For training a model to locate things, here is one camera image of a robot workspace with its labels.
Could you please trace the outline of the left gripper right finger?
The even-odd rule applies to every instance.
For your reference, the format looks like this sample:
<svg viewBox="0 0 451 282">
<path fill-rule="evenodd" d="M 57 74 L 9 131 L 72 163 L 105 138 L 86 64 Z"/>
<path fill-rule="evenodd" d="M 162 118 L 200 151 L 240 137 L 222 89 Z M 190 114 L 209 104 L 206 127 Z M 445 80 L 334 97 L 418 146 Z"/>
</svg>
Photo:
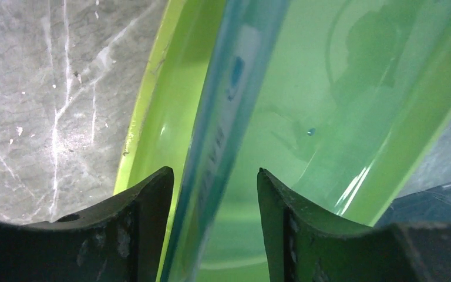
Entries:
<svg viewBox="0 0 451 282">
<path fill-rule="evenodd" d="M 257 192 L 271 281 L 451 281 L 451 223 L 372 228 L 331 213 L 263 168 Z"/>
</svg>

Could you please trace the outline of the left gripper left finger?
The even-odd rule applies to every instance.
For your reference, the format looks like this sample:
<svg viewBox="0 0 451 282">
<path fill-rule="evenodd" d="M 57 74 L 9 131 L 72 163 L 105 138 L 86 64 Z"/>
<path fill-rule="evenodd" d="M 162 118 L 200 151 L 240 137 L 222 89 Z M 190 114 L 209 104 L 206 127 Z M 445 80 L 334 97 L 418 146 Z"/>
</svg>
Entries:
<svg viewBox="0 0 451 282">
<path fill-rule="evenodd" d="M 0 222 L 0 281 L 155 281 L 173 182 L 162 167 L 55 222 Z"/>
</svg>

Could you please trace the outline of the lime green tub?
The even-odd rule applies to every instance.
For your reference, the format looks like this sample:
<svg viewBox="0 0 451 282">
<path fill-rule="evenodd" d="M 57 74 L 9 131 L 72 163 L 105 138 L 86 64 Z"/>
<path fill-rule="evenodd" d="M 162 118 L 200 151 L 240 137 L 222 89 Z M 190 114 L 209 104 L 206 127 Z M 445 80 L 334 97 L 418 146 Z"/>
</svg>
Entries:
<svg viewBox="0 0 451 282">
<path fill-rule="evenodd" d="M 191 144 L 197 109 L 227 2 L 170 1 L 168 3 L 165 18 L 143 78 L 127 135 L 126 147 L 120 161 L 115 186 L 117 192 L 136 184 L 161 167 L 173 169 L 173 200 L 163 253 L 160 256 L 157 281 L 161 281 L 160 276 L 174 226 L 184 165 Z M 446 136 L 447 125 L 435 143 Z M 426 155 L 420 164 L 425 163 Z M 413 188 L 412 177 L 416 174 L 418 167 L 392 202 L 398 197 L 451 183 L 451 180 L 440 180 L 436 184 L 423 184 Z M 261 235 L 265 251 L 262 226 Z M 206 270 L 204 276 L 197 277 L 193 281 L 271 281 L 267 255 L 264 265 L 234 270 L 232 275 L 232 280 L 214 278 L 213 272 Z"/>
</svg>

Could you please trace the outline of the teal transparent tub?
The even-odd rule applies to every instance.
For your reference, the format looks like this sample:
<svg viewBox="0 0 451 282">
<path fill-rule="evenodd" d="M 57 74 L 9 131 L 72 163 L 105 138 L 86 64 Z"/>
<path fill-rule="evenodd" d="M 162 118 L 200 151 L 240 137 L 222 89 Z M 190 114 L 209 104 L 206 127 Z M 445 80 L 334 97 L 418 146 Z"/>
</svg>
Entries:
<svg viewBox="0 0 451 282">
<path fill-rule="evenodd" d="M 375 224 L 451 119 L 451 1 L 228 1 L 161 281 L 264 265 L 259 168 Z"/>
</svg>

